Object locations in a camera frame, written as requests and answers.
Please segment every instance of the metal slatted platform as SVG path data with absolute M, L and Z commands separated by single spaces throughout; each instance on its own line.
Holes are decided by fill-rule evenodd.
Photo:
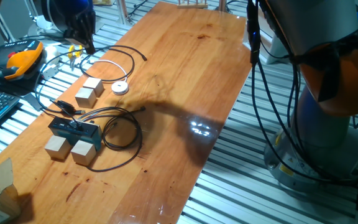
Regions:
M 127 0 L 128 11 L 131 12 L 133 4 L 140 2 Z M 145 3 L 132 16 L 132 20 L 139 21 L 157 2 L 150 0 Z M 218 1 L 208 1 L 208 4 L 208 9 L 215 9 Z M 246 16 L 246 4 L 235 2 L 230 5 L 231 11 L 238 16 Z M 94 37 L 95 47 L 115 44 L 131 28 L 115 22 L 119 19 L 115 5 L 97 6 L 95 11 L 99 21 L 104 23 Z M 57 48 L 60 52 L 68 51 L 66 45 Z M 99 52 L 94 59 L 102 55 Z M 58 98 L 82 75 L 78 68 L 72 72 L 68 62 L 68 57 L 63 56 L 56 76 L 40 83 L 38 90 L 45 105 L 50 105 L 48 99 Z M 264 69 L 277 109 L 282 119 L 286 120 L 292 81 L 291 66 L 265 65 Z M 272 136 L 280 125 L 265 94 L 259 72 L 255 85 L 262 122 L 268 135 Z M 0 121 L 0 152 L 39 114 L 26 101 L 20 100 L 15 109 Z M 358 223 L 356 189 L 326 189 L 314 194 L 294 192 L 280 185 L 265 168 L 264 146 L 265 139 L 252 108 L 248 79 L 178 223 Z

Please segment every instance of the wooden cube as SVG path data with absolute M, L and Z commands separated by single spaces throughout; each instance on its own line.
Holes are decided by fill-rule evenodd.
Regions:
M 96 155 L 94 145 L 79 140 L 71 150 L 74 162 L 88 166 Z
M 100 97 L 100 95 L 102 95 L 102 92 L 104 91 L 103 82 L 99 78 L 89 77 L 85 81 L 83 87 L 92 89 L 96 97 Z
M 66 159 L 70 149 L 67 139 L 59 136 L 52 136 L 45 145 L 45 150 L 52 159 Z
M 77 101 L 79 107 L 92 108 L 96 103 L 96 95 L 94 94 L 93 89 L 80 88 L 78 93 L 75 95 L 75 100 Z

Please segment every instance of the wire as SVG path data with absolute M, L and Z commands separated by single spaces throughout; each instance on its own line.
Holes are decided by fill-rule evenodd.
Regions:
M 143 6 L 147 1 L 148 1 L 148 0 L 144 0 L 144 1 L 142 1 L 141 3 L 139 3 L 139 4 L 135 4 L 135 5 L 134 5 L 134 10 L 132 10 L 132 12 L 130 12 L 130 13 L 128 14 L 128 16 L 133 15 L 133 13 L 135 13 L 136 10 L 137 10 L 138 8 L 140 8 L 141 6 Z
M 56 105 L 57 107 L 59 107 L 63 112 L 65 112 L 76 124 L 77 127 L 80 127 L 81 124 L 74 118 L 73 115 L 71 115 L 69 112 L 67 112 L 64 108 L 62 108 L 59 104 L 57 104 L 56 102 L 54 102 L 53 100 L 50 100 L 54 105 Z
M 121 50 L 118 50 L 118 49 L 113 49 L 113 48 L 110 48 L 110 47 L 123 47 L 123 48 L 131 49 L 131 50 L 135 51 L 136 53 L 138 53 L 140 56 L 142 56 L 142 59 L 143 59 L 144 61 L 147 61 L 147 58 L 146 58 L 146 56 L 145 56 L 144 54 L 142 54 L 141 52 L 139 52 L 137 49 L 135 49 L 135 48 L 133 48 L 133 47 L 128 47 L 128 46 L 125 46 L 125 45 L 112 45 L 112 46 L 109 46 L 109 47 L 105 47 L 105 48 L 98 49 L 96 52 L 99 52 L 99 51 L 101 51 L 101 50 L 113 50 L 113 51 L 116 51 L 116 52 L 120 52 L 120 53 L 123 53 L 123 54 L 125 54 L 125 55 L 128 55 L 128 56 L 131 58 L 131 60 L 132 60 L 132 68 L 131 68 L 131 70 L 130 70 L 126 75 L 124 75 L 123 77 L 120 77 L 120 78 L 112 79 L 112 80 L 104 80 L 104 79 L 102 79 L 102 82 L 115 82 L 115 81 L 118 81 L 118 80 L 122 80 L 123 78 L 127 78 L 129 75 L 131 75 L 132 72 L 135 70 L 135 60 L 134 60 L 134 58 L 133 58 L 133 56 L 132 56 L 131 54 L 129 54 L 129 53 L 125 52 L 125 51 L 121 51 Z M 83 68 L 83 63 L 84 63 L 84 61 L 85 61 L 85 60 L 88 60 L 90 57 L 91 57 L 91 55 L 88 55 L 88 56 L 86 56 L 86 57 L 81 61 L 81 63 L 80 63 L 80 70 L 81 70 L 81 72 L 83 72 L 84 75 L 86 75 L 87 77 L 92 77 L 92 78 L 94 78 L 93 76 L 91 76 L 90 74 L 88 74 L 88 73 L 84 70 L 84 68 Z
M 293 92 L 295 90 L 295 79 L 292 80 L 292 87 L 291 87 L 291 93 L 290 93 L 290 99 L 288 100 L 288 107 L 287 107 L 287 126 L 291 127 L 291 103 L 293 98 Z
M 274 155 L 276 156 L 276 158 L 278 159 L 278 161 L 280 161 L 280 163 L 285 166 L 286 168 L 290 169 L 292 172 L 302 176 L 302 177 L 306 177 L 308 179 L 312 179 L 312 180 L 317 180 L 317 181 L 321 181 L 321 182 L 328 182 L 328 180 L 320 180 L 320 179 L 317 179 L 317 178 L 314 178 L 314 177 L 310 177 L 308 175 L 304 175 L 302 174 L 301 172 L 298 172 L 297 170 L 295 169 L 292 169 L 292 167 L 290 167 L 288 164 L 286 164 L 282 158 L 277 154 L 277 151 L 274 149 L 272 143 L 270 142 L 270 139 L 269 137 L 267 136 L 266 134 L 266 130 L 262 124 L 262 120 L 260 119 L 260 116 L 259 116 L 259 112 L 258 112 L 258 108 L 257 108 L 257 105 L 256 105 L 256 97 L 255 97 L 255 66 L 256 65 L 253 65 L 252 66 L 252 84 L 251 84 L 251 95 L 252 95 L 252 106 L 254 107 L 254 111 L 255 111 L 255 115 L 256 115 L 256 118 L 258 120 L 258 123 L 259 123 L 259 126 L 260 126 L 260 129 L 262 131 L 262 134 L 265 136 L 265 139 L 266 139 L 266 142 L 267 144 L 269 145 L 269 147 L 272 149 Z
M 114 114 L 97 115 L 98 113 L 103 112 L 103 111 L 113 111 L 113 112 L 118 111 L 118 112 L 121 112 L 121 114 L 116 114 L 116 115 L 114 115 Z M 100 108 L 100 109 L 96 109 L 94 111 L 90 111 L 90 112 L 88 112 L 88 113 L 86 113 L 86 114 L 84 114 L 83 116 L 80 117 L 80 118 L 84 118 L 83 121 L 88 121 L 88 120 L 95 119 L 95 118 L 111 117 L 111 119 L 106 123 L 106 125 L 105 125 L 105 127 L 103 129 L 103 133 L 102 133 L 103 143 L 109 149 L 112 149 L 112 150 L 115 150 L 115 151 L 121 151 L 121 150 L 124 150 L 124 149 L 127 149 L 127 148 L 131 147 L 136 142 L 139 142 L 139 145 L 137 147 L 137 150 L 136 150 L 135 154 L 131 158 L 129 158 L 127 161 L 125 161 L 125 162 L 123 162 L 123 163 L 121 163 L 119 165 L 107 168 L 107 169 L 94 169 L 94 168 L 91 168 L 91 167 L 88 166 L 87 168 L 90 171 L 93 171 L 93 172 L 106 172 L 106 171 L 109 171 L 109 170 L 117 169 L 117 168 L 120 168 L 120 167 L 130 163 L 130 161 L 134 160 L 137 157 L 137 155 L 139 154 L 140 150 L 142 149 L 143 134 L 142 134 L 142 128 L 140 127 L 139 122 L 136 120 L 136 118 L 133 115 L 134 112 L 136 112 L 136 111 L 130 112 L 128 110 L 125 110 L 124 108 L 111 106 L 111 107 L 107 107 L 107 108 Z M 133 138 L 133 140 L 129 144 L 126 144 L 124 146 L 118 146 L 118 145 L 112 144 L 112 143 L 108 142 L 107 139 L 106 139 L 106 136 L 108 135 L 110 130 L 112 130 L 112 128 L 115 127 L 115 125 L 117 124 L 118 119 L 124 119 L 126 121 L 129 121 L 136 128 L 135 137 Z
M 284 56 L 282 56 L 282 57 L 274 56 L 274 55 L 272 55 L 272 54 L 267 50 L 267 48 L 265 47 L 263 41 L 261 41 L 260 43 L 262 44 L 262 47 L 265 49 L 265 51 L 266 51 L 270 56 L 272 56 L 273 58 L 284 59 L 284 58 L 289 58 L 289 57 L 290 57 L 289 55 L 284 55 Z
M 117 64 L 116 62 L 113 62 L 113 61 L 110 61 L 110 60 L 102 60 L 102 59 L 99 59 L 99 60 L 95 61 L 95 63 L 96 62 L 108 62 L 108 63 L 111 63 L 113 65 L 116 65 L 117 67 L 119 67 L 124 72 L 124 76 L 125 76 L 124 81 L 125 82 L 127 81 L 127 76 L 126 76 L 127 72 L 125 72 L 125 70 L 119 64 Z
M 232 4 L 232 3 L 234 3 L 234 2 L 242 2 L 242 3 L 245 3 L 245 2 L 243 2 L 243 1 L 232 0 L 232 1 L 227 2 L 226 5 Z
M 142 59 L 143 59 L 143 60 L 147 61 L 146 56 L 143 55 L 141 52 L 139 52 L 137 49 L 135 49 L 135 48 L 133 48 L 133 47 L 125 46 L 125 45 L 110 45 L 110 46 L 101 47 L 101 48 L 98 48 L 98 49 L 97 49 L 96 52 L 99 52 L 99 51 L 101 51 L 101 50 L 115 50 L 115 51 L 118 51 L 118 52 L 121 52 L 121 53 L 124 53 L 124 54 L 130 56 L 131 59 L 132 59 L 132 69 L 131 69 L 131 71 L 130 71 L 126 76 L 130 75 L 130 74 L 133 72 L 133 70 L 134 70 L 134 59 L 133 59 L 133 57 L 132 57 L 129 53 L 127 53 L 127 52 L 123 52 L 123 51 L 117 50 L 117 49 L 111 49 L 111 47 L 122 47 L 122 48 L 131 49 L 131 50 L 137 52 L 140 56 L 142 56 Z M 71 51 L 71 52 L 62 53 L 62 54 L 60 54 L 60 55 L 58 55 L 58 56 L 52 58 L 51 60 L 49 60 L 47 63 L 45 63 L 44 67 L 41 69 L 41 71 L 40 71 L 40 73 L 39 73 L 39 75 L 38 75 L 38 77 L 37 77 L 35 83 L 38 84 L 38 83 L 40 82 L 40 78 L 41 78 L 41 76 L 42 76 L 44 70 L 47 68 L 48 64 L 50 64 L 50 63 L 51 63 L 52 61 L 54 61 L 56 58 L 60 58 L 61 56 L 68 55 L 68 54 L 70 54 L 70 53 L 80 52 L 80 51 L 83 51 L 83 50 L 73 50 L 73 51 Z M 83 64 L 83 62 L 84 62 L 85 60 L 88 60 L 91 56 L 92 56 L 92 55 L 88 55 L 88 56 L 85 57 L 85 58 L 81 61 L 81 63 L 80 63 L 80 70 L 81 70 L 85 75 L 87 75 L 87 76 L 89 76 L 89 77 L 92 77 L 92 76 L 89 75 L 89 74 L 87 74 L 87 73 L 84 71 L 84 69 L 82 68 L 82 64 Z M 41 106 L 41 110 L 42 110 L 43 112 L 49 111 L 49 112 L 51 112 L 51 113 L 61 113 L 61 111 L 51 110 L 51 109 L 47 108 L 44 104 L 41 103 L 40 94 L 37 92 L 37 86 L 34 87 L 34 93 L 35 93 L 35 99 L 38 101 L 39 105 Z

